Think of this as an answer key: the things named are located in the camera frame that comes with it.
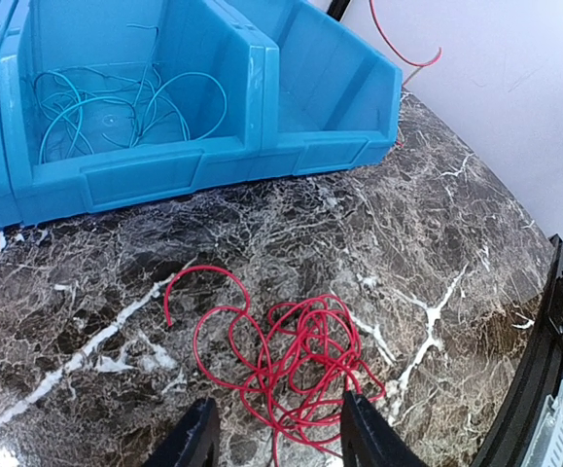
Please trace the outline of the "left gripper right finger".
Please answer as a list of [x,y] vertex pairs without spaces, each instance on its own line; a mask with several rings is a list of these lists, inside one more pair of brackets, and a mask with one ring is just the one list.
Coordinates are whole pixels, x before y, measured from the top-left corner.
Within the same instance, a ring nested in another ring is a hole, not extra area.
[[341,410],[344,466],[426,467],[362,394],[345,391]]

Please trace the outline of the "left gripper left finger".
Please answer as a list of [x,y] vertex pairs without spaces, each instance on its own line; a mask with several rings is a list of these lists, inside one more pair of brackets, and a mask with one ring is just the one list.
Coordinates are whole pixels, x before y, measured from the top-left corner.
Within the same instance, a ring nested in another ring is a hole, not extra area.
[[219,465],[221,422],[213,398],[195,400],[144,467]]

